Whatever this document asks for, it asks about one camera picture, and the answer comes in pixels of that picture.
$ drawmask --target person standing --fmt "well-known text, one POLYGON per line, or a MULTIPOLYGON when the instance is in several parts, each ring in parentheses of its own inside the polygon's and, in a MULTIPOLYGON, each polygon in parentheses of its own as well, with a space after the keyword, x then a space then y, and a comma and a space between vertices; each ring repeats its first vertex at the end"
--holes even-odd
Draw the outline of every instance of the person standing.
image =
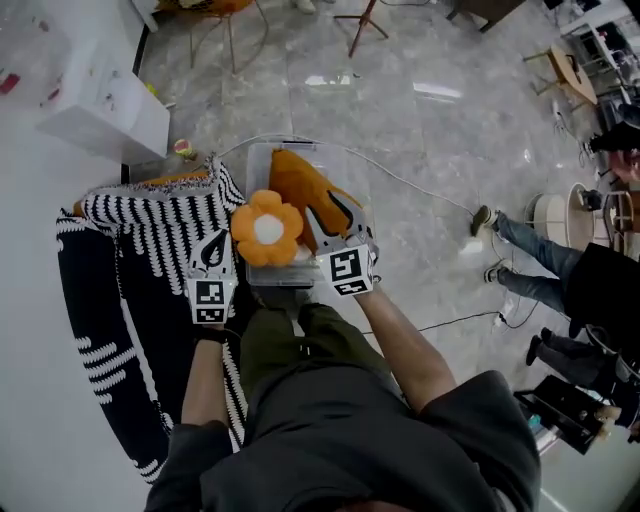
POLYGON ((612 418, 616 425, 629 429, 632 437, 640 435, 640 382, 618 354, 604 354, 599 347, 558 336, 544 328, 531 339, 526 365, 531 366, 536 358, 570 384, 592 389, 613 403, 601 407, 596 417, 612 418))
POLYGON ((521 275, 513 271, 510 262, 501 260, 485 271, 485 282, 500 283, 513 293, 566 314, 572 321, 572 338, 586 324, 592 324, 604 328, 614 343, 628 343, 630 351, 640 350, 635 338, 629 336, 636 328, 636 306, 629 294, 640 289, 638 262, 593 243, 584 252, 562 247, 486 205, 474 215, 471 234, 477 236, 481 228, 493 230, 557 277, 521 275))
POLYGON ((249 408, 235 454, 225 333, 201 335, 147 512, 537 509, 536 443, 504 378, 486 372, 456 386, 377 285, 355 300, 384 358, 329 306, 301 307, 304 337, 283 310, 254 314, 240 341, 249 408))
POLYGON ((606 151, 632 152, 640 150, 640 107, 622 104, 619 108, 623 121, 603 135, 596 135, 583 143, 583 149, 592 157, 606 151))

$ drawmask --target orange plush toy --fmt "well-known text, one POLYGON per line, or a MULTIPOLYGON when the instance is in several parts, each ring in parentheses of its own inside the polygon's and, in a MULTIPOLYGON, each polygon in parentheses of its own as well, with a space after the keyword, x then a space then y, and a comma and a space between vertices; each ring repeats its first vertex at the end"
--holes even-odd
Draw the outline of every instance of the orange plush toy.
POLYGON ((238 252, 254 267, 284 267, 298 251, 296 238, 302 233, 302 216, 290 204, 282 204, 280 194, 258 190, 249 204, 231 217, 231 236, 238 252))
POLYGON ((322 220, 329 233, 340 233, 346 236, 349 219, 331 200, 328 192, 339 192, 351 199, 353 197, 335 187, 304 158, 286 149, 274 150, 269 188, 278 192, 284 201, 298 209, 304 221, 302 241, 313 254, 316 253, 318 246, 305 216, 307 206, 311 207, 322 220))

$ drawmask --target orange flower plush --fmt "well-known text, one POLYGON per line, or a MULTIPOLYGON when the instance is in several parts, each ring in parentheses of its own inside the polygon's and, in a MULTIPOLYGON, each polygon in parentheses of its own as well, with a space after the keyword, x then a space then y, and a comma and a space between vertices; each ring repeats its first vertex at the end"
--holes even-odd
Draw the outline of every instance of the orange flower plush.
POLYGON ((250 265, 284 267, 296 256, 296 238, 302 233, 302 226, 300 212, 290 204, 282 204, 280 194, 258 190, 249 204, 233 213, 231 236, 250 265))

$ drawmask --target stool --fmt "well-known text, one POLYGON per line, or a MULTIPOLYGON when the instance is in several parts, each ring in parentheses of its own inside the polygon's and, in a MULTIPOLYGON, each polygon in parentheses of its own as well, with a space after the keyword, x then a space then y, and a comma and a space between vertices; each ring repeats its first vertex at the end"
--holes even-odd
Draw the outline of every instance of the stool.
POLYGON ((373 27, 375 29, 378 30, 378 32, 380 32, 385 39, 389 39, 389 34, 387 34, 384 30, 382 30, 380 28, 380 26, 378 24, 376 24, 374 21, 371 20, 371 11, 373 11, 373 7, 376 5, 376 2, 378 0, 370 0, 369 5, 367 5, 367 8, 365 9, 365 11, 360 15, 341 15, 341 16, 334 16, 333 19, 335 20, 340 20, 340 19, 358 19, 360 20, 360 26, 358 27, 358 33, 356 34, 355 39, 353 40, 353 44, 351 45, 351 49, 349 50, 349 58, 353 57, 354 52, 356 51, 356 47, 358 46, 358 41, 360 41, 360 34, 362 33, 362 29, 367 25, 367 24, 371 24, 373 25, 373 27))

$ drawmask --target gray tiled floor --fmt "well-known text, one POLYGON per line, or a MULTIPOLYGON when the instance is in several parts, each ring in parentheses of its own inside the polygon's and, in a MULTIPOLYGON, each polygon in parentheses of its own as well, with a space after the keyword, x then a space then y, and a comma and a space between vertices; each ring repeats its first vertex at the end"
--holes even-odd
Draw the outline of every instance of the gray tiled floor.
MULTIPOLYGON (((170 142, 187 138, 202 153, 221 151, 262 133, 305 135, 363 152, 405 179, 469 209, 488 203, 521 218, 536 193, 566 193, 575 181, 593 185, 594 167, 578 163, 578 144, 554 129, 556 99, 579 137, 595 128, 589 108, 570 114, 560 91, 537 97, 532 83, 551 77, 544 62, 525 64, 558 38, 542 2, 530 0, 485 35, 467 16, 445 19, 446 3, 425 7, 378 4, 374 18, 391 38, 366 30, 355 57, 347 48, 356 24, 332 14, 357 13, 365 0, 318 2, 315 16, 293 10, 289 0, 261 0, 271 31, 258 59, 230 73, 226 34, 202 43, 195 67, 188 57, 188 25, 167 20, 149 38, 141 78, 160 98, 175 102, 170 142)), ((250 57, 260 38, 255 6, 233 18, 236 56, 250 57)), ((196 40, 212 21, 194 29, 196 40)), ((225 161, 241 187, 247 148, 225 161)), ((488 239, 467 254, 468 214, 393 180, 353 155, 349 163, 369 182, 382 259, 383 285, 419 327, 510 304, 518 323, 533 303, 485 285, 482 270, 496 260, 488 239)), ((134 170, 134 179, 181 170, 175 157, 134 170)), ((497 251, 511 247, 496 241, 497 251)), ((516 250, 516 268, 544 271, 516 250)), ((335 301, 320 290, 321 297, 335 301)), ((353 301, 342 307, 368 329, 353 301)), ((428 331, 460 380, 497 368, 515 386, 546 371, 523 364, 529 339, 542 326, 566 330, 566 320, 539 306, 518 330, 483 317, 428 331)))

